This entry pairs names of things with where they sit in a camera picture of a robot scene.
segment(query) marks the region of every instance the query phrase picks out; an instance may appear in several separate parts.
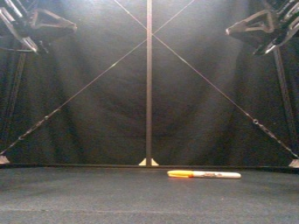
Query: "vertical pole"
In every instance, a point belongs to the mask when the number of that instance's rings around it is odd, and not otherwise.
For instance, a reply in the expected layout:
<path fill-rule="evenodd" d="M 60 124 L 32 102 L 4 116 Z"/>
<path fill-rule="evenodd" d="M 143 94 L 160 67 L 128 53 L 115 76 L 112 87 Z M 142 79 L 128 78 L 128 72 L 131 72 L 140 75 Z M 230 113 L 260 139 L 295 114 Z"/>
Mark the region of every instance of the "vertical pole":
<path fill-rule="evenodd" d="M 275 54 L 275 67 L 276 67 L 276 73 L 278 73 L 278 80 L 279 80 L 279 84 L 280 84 L 283 103 L 284 103 L 284 115 L 286 115 L 287 127 L 288 127 L 288 131 L 290 131 L 290 138 L 291 138 L 291 143 L 292 143 L 291 147 L 298 152 L 299 138 L 298 138 L 298 133 L 295 130 L 295 115 L 292 112 L 292 104 L 291 104 L 288 90 L 287 90 L 288 87 L 287 87 L 287 81 L 286 81 L 286 70 L 284 70 L 284 63 L 283 63 L 283 59 L 282 59 L 280 50 L 275 49 L 274 54 Z"/>
<path fill-rule="evenodd" d="M 146 166 L 152 165 L 152 0 L 147 0 Z"/>

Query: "pole base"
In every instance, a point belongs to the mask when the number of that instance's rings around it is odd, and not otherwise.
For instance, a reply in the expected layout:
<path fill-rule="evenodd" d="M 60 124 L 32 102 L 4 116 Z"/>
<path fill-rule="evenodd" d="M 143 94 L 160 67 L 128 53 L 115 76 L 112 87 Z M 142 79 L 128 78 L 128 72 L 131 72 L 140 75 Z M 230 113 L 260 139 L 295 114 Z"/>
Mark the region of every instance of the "pole base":
<path fill-rule="evenodd" d="M 294 159 L 292 163 L 288 166 L 299 168 L 299 159 Z"/>
<path fill-rule="evenodd" d="M 5 156 L 0 156 L 0 165 L 9 164 L 9 161 Z"/>

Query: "dark carpet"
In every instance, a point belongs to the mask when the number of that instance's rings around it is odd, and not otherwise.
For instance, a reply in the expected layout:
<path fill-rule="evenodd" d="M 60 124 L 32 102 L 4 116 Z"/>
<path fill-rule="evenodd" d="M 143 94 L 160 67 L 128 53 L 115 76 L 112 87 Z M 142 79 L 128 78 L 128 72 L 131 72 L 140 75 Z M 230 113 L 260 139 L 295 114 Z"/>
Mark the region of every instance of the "dark carpet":
<path fill-rule="evenodd" d="M 0 169 L 0 223 L 299 223 L 299 175 L 168 178 L 167 170 Z"/>

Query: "metal pole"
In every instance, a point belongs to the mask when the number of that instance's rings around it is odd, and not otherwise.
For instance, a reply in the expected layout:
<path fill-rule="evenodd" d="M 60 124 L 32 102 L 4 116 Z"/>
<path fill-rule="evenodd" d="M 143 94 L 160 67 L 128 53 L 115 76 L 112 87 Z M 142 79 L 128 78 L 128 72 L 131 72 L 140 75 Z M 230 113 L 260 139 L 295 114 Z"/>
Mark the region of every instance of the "metal pole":
<path fill-rule="evenodd" d="M 152 166 L 152 0 L 147 0 L 146 166 Z"/>

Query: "marker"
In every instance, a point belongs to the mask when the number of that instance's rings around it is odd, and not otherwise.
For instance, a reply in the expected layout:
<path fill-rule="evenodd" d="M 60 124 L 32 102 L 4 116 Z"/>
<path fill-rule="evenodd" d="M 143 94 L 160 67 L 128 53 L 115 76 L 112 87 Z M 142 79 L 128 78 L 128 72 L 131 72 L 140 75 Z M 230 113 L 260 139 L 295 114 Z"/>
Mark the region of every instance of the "marker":
<path fill-rule="evenodd" d="M 236 172 L 219 171 L 168 171 L 171 178 L 203 178 L 203 179 L 240 179 Z"/>

